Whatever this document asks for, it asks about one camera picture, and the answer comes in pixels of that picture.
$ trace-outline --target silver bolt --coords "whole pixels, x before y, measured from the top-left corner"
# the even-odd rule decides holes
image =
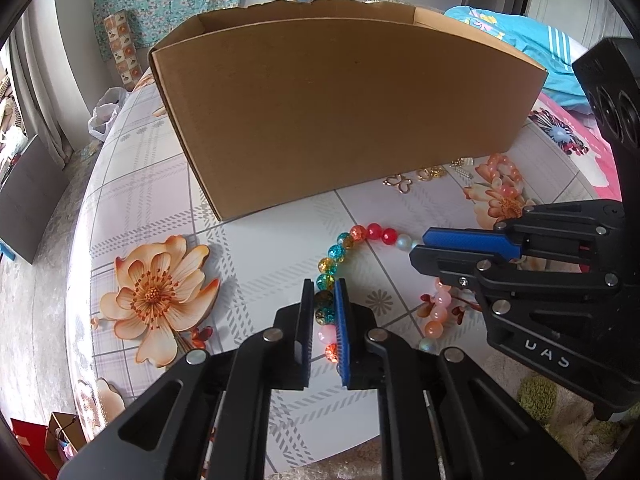
[[[387,332],[384,328],[372,328],[371,330],[369,330],[369,333],[367,333],[367,336],[369,337],[369,339],[375,341],[376,343],[382,343],[383,341],[386,341],[386,338],[389,337],[389,332]]]
[[[604,275],[604,282],[609,286],[616,286],[618,284],[618,277],[615,274],[608,272]]]
[[[476,269],[489,270],[491,269],[491,262],[489,260],[480,260],[478,263],[476,263]]]
[[[280,341],[284,337],[284,332],[279,328],[271,327],[262,332],[262,338],[269,343]]]
[[[501,316],[511,310],[511,303],[507,300],[498,300],[492,305],[491,310],[498,314],[498,316]]]
[[[204,361],[207,360],[208,356],[209,354],[207,354],[204,350],[196,348],[195,350],[191,350],[187,354],[187,362],[190,365],[201,365]]]
[[[450,346],[445,348],[444,358],[450,363],[459,363],[465,358],[465,353],[460,348]]]

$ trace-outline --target concrete floor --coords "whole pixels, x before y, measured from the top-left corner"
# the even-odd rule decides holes
[[[101,143],[72,155],[69,186],[31,266],[0,261],[0,411],[47,424],[52,411],[75,413],[66,365],[66,271],[78,213]]]

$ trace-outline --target small cardboard box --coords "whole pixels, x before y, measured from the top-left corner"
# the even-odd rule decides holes
[[[546,79],[465,23],[353,0],[193,16],[149,59],[219,219],[505,151]]]
[[[69,445],[72,446],[74,456],[78,454],[78,451],[86,444],[82,426],[77,416],[69,415],[68,413],[52,412],[44,441],[44,449],[57,469],[62,468],[66,462],[66,457],[56,437],[60,433],[62,433]]]

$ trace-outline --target gray curtain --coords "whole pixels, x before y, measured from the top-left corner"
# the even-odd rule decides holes
[[[27,137],[38,136],[51,158],[64,168],[71,152],[40,74],[33,49],[29,9],[15,25],[7,41],[12,86]]]

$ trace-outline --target white plastic bag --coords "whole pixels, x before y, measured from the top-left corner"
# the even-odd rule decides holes
[[[124,88],[109,88],[95,105],[94,116],[89,119],[89,134],[104,142],[127,97],[129,92]]]

